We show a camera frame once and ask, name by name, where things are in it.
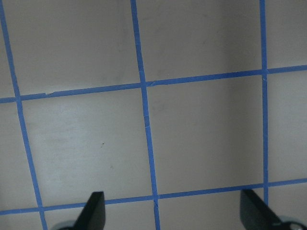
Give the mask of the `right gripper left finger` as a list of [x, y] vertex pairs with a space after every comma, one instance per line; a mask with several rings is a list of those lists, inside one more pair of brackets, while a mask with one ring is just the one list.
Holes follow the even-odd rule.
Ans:
[[73, 230], [103, 230], [106, 222], [104, 192], [93, 192], [75, 221]]

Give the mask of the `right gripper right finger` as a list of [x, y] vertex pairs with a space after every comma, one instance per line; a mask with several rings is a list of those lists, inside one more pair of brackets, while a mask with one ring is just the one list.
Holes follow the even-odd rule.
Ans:
[[240, 220], [246, 230], [280, 230], [283, 224], [251, 189], [240, 192]]

